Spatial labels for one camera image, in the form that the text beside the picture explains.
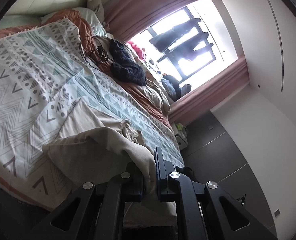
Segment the crumpled fabric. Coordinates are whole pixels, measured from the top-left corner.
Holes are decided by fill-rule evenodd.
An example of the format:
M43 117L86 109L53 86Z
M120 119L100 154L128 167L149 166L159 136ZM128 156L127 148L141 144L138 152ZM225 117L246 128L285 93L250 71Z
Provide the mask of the crumpled fabric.
M128 120L117 120L81 99L56 140L44 145L43 152L77 187L85 181L95 185L107 182L133 161L144 176L145 193L141 203L128 206L124 225L176 224L175 203L161 203L157 198L153 151Z
M134 43L133 41L128 41L128 44L131 45L131 47L134 49L134 51L137 53L139 59L144 60L145 58L145 53L142 50L142 48L140 48L136 43Z

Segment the clothes on rack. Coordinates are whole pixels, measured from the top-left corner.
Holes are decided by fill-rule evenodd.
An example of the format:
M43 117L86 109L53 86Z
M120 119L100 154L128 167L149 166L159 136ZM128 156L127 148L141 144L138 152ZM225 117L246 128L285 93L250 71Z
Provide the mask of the clothes on rack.
M194 50L194 48L208 36L209 33L198 33L189 40L178 45L170 52L170 54L178 61L182 58L193 61L197 56L209 51L213 46L213 43L210 43L201 49Z
M164 52L168 47L179 38L191 31L201 20L199 18L190 19L182 24L172 27L169 31L153 37L149 42L160 52Z
M134 83L139 86L145 86L146 74L129 54L128 48L117 40L110 41L109 52L113 57L113 63L110 66L112 75L122 82Z

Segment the pink fabric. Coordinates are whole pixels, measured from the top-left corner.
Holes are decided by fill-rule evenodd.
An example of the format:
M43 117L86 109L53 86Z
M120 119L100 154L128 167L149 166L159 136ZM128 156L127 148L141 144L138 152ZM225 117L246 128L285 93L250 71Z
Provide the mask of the pink fabric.
M145 57L144 51L140 47L138 47L138 45L136 43L134 43L133 41L128 41L128 43L131 45L131 47L137 53L139 59L143 60Z
M129 41L170 13L197 0L120 0L106 14L110 33Z
M169 122L188 125L248 81L248 67L243 56L208 82L174 102L168 115Z

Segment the patterned blanket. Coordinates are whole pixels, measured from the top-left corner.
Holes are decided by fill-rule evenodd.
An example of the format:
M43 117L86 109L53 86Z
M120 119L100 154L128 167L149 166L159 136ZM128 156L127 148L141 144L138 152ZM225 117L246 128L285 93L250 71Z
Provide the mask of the patterned blanket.
M0 39L0 187L52 210L75 188L41 151L83 99L142 131L182 167L175 137L106 74L80 57L78 28L63 19Z

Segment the plush animal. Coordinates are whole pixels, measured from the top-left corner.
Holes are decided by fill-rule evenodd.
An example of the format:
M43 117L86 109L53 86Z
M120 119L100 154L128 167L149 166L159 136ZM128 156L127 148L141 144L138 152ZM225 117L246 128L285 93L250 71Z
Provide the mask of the plush animal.
M105 14L101 0L87 0L87 8L95 12L100 23L104 22Z

